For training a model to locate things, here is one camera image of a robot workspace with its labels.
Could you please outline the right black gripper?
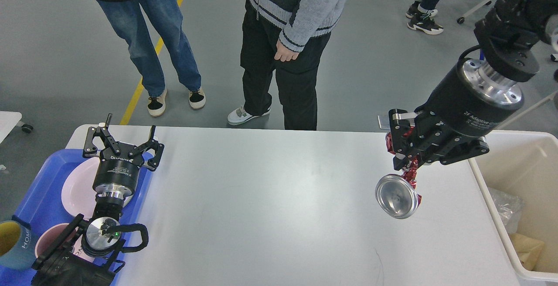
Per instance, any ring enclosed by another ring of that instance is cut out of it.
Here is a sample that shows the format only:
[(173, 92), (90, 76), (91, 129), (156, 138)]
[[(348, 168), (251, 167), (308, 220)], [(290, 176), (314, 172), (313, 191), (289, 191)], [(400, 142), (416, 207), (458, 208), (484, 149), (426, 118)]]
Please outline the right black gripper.
[[(486, 60), (463, 59), (452, 68), (415, 112), (388, 111), (388, 151), (394, 170), (440, 162), (449, 165), (490, 152), (484, 136), (524, 105), (520, 86)], [(436, 144), (460, 136), (436, 149)]]

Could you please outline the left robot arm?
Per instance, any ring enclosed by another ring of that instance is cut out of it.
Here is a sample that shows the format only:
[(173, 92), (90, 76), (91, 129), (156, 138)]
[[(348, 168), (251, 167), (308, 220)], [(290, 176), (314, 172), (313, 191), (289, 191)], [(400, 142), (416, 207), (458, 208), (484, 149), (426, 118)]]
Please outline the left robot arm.
[(86, 220), (79, 213), (32, 264), (33, 286), (109, 286), (125, 266), (120, 253), (139, 252), (148, 245), (143, 224), (121, 224), (124, 202), (135, 194), (142, 167), (155, 171), (165, 146), (151, 126), (141, 145), (116, 141), (109, 132), (112, 114), (90, 127), (82, 150), (84, 158), (100, 160), (92, 183), (95, 208)]

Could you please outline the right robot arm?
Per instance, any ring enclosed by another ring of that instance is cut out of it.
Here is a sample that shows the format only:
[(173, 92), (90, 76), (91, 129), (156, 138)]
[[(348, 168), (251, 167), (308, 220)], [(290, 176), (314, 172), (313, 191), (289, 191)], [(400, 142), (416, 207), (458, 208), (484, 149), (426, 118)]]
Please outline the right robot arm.
[(557, 0), (497, 0), (476, 23), (478, 45), (413, 112), (391, 109), (388, 151), (403, 170), (488, 153), (484, 136), (524, 105), (519, 84), (539, 71), (531, 48), (557, 44)]

